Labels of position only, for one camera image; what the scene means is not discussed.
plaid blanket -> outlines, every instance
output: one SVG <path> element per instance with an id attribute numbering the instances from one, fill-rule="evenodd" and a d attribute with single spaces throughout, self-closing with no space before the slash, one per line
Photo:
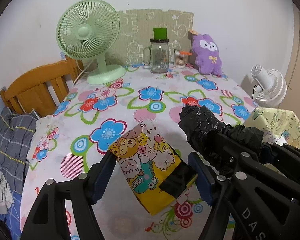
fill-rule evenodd
<path id="1" fill-rule="evenodd" d="M 29 167 L 26 160 L 37 117 L 15 114 L 5 107 L 0 114 L 0 169 L 11 192 L 22 194 Z"/>

orange lid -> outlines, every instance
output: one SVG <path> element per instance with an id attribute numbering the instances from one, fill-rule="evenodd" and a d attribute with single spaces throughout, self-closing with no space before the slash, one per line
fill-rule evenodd
<path id="1" fill-rule="evenodd" d="M 187 52 L 187 51 L 183 51 L 183 50 L 179 51 L 179 53 L 180 53 L 181 55 L 192 55 L 191 52 Z"/>

cartoon crocodile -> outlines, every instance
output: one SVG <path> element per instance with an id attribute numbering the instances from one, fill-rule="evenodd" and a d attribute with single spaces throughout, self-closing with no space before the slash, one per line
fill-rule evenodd
<path id="1" fill-rule="evenodd" d="M 158 179 L 152 169 L 152 161 L 141 163 L 141 171 L 138 177 L 132 182 L 131 186 L 134 192 L 144 193 L 148 188 L 154 189 L 158 183 Z"/>

beige patterned board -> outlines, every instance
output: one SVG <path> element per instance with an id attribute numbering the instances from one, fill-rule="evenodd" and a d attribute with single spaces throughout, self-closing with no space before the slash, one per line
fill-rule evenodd
<path id="1" fill-rule="evenodd" d="M 167 27 L 170 61 L 173 50 L 190 51 L 188 30 L 192 28 L 193 13 L 161 9 L 118 11 L 120 32 L 114 45 L 106 52 L 107 64 L 132 65 L 142 62 L 143 49 L 150 45 L 154 27 Z"/>

table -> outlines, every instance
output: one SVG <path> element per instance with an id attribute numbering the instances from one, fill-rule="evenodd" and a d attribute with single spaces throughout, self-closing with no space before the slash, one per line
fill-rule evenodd
<path id="1" fill-rule="evenodd" d="M 152 74 L 142 65 L 125 68 L 122 78 L 104 85 L 80 80 L 53 116 L 41 120 L 28 154 L 31 165 L 21 201 L 21 230 L 47 179 L 66 181 L 87 172 L 113 141 L 143 120 L 153 120 L 186 162 L 193 149 L 178 126 L 186 103 L 205 105 L 231 125 L 241 124 L 256 107 L 224 74 L 204 76 L 189 67 L 171 68 L 166 74 Z M 181 208 L 175 208 L 176 201 Z M 210 207 L 201 200 L 195 185 L 176 201 L 151 216 L 137 201 L 117 164 L 93 210 L 105 239 L 197 239 Z M 78 240 L 70 201 L 66 201 L 66 210 L 72 240 Z M 228 228 L 233 227 L 230 217 Z M 226 234 L 230 239 L 231 229 Z"/>

